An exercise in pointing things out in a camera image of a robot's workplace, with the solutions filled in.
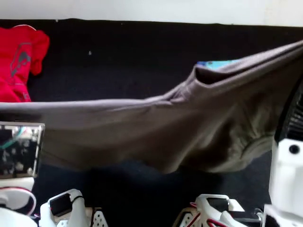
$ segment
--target black floor mat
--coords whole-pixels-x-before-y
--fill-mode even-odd
[[[303,28],[85,20],[29,24],[51,44],[33,101],[146,98],[185,80],[197,61],[237,59],[303,39]]]
[[[0,20],[44,30],[51,45],[43,73],[28,82],[33,101],[146,98],[186,79],[197,61],[237,59],[303,39],[303,28],[84,20]],[[110,227],[169,227],[201,193],[223,193],[247,209],[269,202],[270,154],[244,171],[210,175],[180,169],[161,175],[140,163],[73,173],[42,166],[38,204],[70,188],[101,206]]]

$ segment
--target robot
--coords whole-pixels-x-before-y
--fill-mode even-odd
[[[37,227],[32,220],[45,126],[0,122],[0,226]],[[281,114],[276,130],[270,173],[271,205],[254,213],[226,195],[202,194],[183,209],[174,227],[303,227],[303,82],[298,81]],[[17,212],[28,204],[25,214]],[[107,227],[100,210],[85,208],[76,189],[61,193],[40,208],[40,227]]]
[[[45,126],[0,122],[0,226],[37,227],[31,192],[37,176]],[[71,189],[40,207],[40,227],[108,227],[100,209],[86,208],[80,191]]]
[[[303,227],[303,82],[293,88],[273,139],[269,195],[264,210],[245,212],[226,195],[201,194],[174,227]]]

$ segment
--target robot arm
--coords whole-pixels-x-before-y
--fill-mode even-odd
[[[280,116],[272,147],[264,212],[245,212],[225,195],[197,197],[175,227],[303,227],[303,82],[297,82]]]

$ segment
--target red shirt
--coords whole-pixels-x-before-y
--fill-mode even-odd
[[[0,102],[30,102],[29,72],[37,75],[49,46],[49,37],[26,25],[0,28]]]

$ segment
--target red wire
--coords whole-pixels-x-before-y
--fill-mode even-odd
[[[190,202],[189,204],[190,204],[191,207],[197,208],[197,204],[195,202]]]
[[[22,189],[24,191],[28,191],[31,192],[29,189],[27,188],[23,188],[23,187],[18,187],[18,186],[5,186],[5,187],[0,187],[0,191],[1,189]]]
[[[209,227],[228,227],[228,226],[222,224],[221,222],[210,219],[210,218],[206,221],[206,223],[208,224]]]
[[[189,224],[186,227],[192,226],[200,215],[201,215],[201,213],[197,213],[197,215],[189,222]]]

